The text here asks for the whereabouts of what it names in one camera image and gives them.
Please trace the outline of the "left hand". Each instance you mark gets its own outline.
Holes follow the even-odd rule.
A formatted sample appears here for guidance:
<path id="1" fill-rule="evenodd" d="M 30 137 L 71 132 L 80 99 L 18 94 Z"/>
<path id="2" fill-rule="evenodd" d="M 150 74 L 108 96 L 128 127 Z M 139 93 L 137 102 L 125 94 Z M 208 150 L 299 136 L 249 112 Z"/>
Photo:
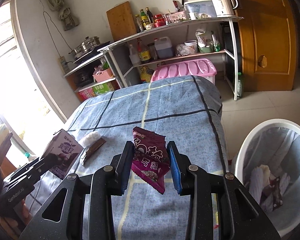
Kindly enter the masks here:
<path id="1" fill-rule="evenodd" d="M 12 238 L 17 239 L 25 226 L 29 224 L 33 216 L 30 213 L 29 208 L 25 204 L 25 200 L 22 200 L 16 207 L 13 208 L 16 211 L 16 219 L 11 217 L 0 217 L 0 225 L 5 232 Z"/>

